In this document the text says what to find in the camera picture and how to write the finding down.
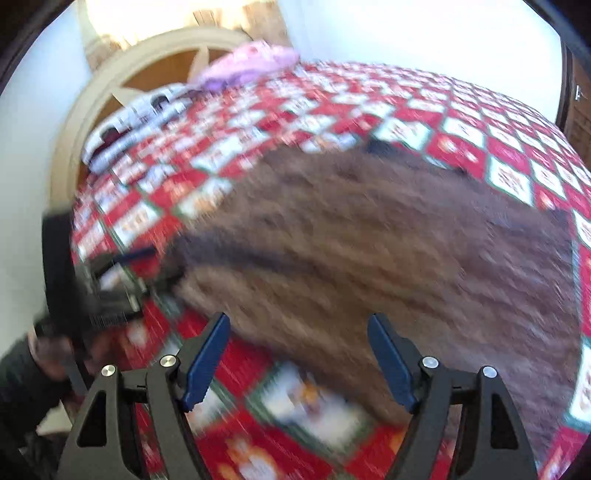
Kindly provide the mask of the person's left hand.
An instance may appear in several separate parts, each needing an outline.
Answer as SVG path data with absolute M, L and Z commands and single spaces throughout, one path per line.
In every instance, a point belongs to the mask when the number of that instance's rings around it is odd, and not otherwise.
M 46 376 L 54 381 L 64 381 L 67 378 L 65 362 L 73 356 L 71 341 L 66 337 L 38 338 L 34 330 L 27 333 L 27 341 L 32 358 Z M 112 336 L 108 332 L 99 333 L 90 339 L 89 357 L 84 360 L 90 375 L 96 375 L 104 365 L 111 362 L 111 342 Z

